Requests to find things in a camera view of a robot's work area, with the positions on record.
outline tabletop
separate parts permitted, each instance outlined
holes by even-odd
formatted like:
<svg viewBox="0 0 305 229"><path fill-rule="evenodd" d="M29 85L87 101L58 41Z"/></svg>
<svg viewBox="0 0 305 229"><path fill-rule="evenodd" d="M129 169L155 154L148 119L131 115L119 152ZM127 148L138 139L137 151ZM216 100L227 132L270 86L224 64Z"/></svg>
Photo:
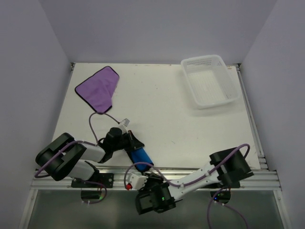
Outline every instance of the tabletop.
<svg viewBox="0 0 305 229"><path fill-rule="evenodd" d="M76 63L53 139L67 132L77 140L94 142L88 125L94 111L74 89L105 66L120 76L107 113L118 120L130 120L128 129L145 144L157 167L202 167L210 154L248 143L251 150L246 161L251 169L260 169L243 96L226 105L196 109L182 68L176 64ZM241 93L236 68L228 66L228 70ZM96 114L92 125L102 138L116 123ZM117 151L103 165L130 164L127 154Z"/></svg>

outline white plastic basket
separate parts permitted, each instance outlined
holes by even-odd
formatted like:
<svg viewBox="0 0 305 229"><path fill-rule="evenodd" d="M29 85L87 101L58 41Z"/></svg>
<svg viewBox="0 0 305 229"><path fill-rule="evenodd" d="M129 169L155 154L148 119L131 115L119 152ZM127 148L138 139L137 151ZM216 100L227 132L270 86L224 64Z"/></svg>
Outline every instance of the white plastic basket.
<svg viewBox="0 0 305 229"><path fill-rule="evenodd" d="M220 56L185 59L181 66L199 109L227 104L240 97Z"/></svg>

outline purple towel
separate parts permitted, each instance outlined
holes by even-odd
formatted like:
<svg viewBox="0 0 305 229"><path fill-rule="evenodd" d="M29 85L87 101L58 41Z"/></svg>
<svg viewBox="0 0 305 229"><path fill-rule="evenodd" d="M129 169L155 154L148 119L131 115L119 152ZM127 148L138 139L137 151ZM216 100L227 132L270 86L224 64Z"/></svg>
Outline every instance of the purple towel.
<svg viewBox="0 0 305 229"><path fill-rule="evenodd" d="M107 112L112 107L112 95L119 81L119 75L109 66L75 88L78 94L94 111Z"/></svg>

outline folded purple cloth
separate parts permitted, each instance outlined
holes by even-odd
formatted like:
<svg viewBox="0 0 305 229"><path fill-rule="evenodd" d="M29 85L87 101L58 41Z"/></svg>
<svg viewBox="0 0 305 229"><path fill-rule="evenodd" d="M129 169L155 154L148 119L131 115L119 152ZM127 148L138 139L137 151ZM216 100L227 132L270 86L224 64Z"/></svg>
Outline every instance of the folded purple cloth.
<svg viewBox="0 0 305 229"><path fill-rule="evenodd" d="M119 75L106 66L78 85L75 92L94 111L107 112L112 107L112 95L118 81Z"/></svg>

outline blue object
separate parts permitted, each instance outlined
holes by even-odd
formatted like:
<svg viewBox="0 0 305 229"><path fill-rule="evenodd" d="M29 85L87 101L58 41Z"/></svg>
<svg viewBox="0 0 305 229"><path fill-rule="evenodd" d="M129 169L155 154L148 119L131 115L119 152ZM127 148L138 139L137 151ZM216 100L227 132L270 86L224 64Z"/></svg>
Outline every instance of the blue object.
<svg viewBox="0 0 305 229"><path fill-rule="evenodd" d="M128 156L133 163L147 162L147 163L153 165L152 160L149 158L149 156L147 155L147 153L145 152L145 150L143 148L136 149L136 150L130 152L128 154ZM136 165L135 167L140 172L146 172L150 169L150 167L147 165Z"/></svg>

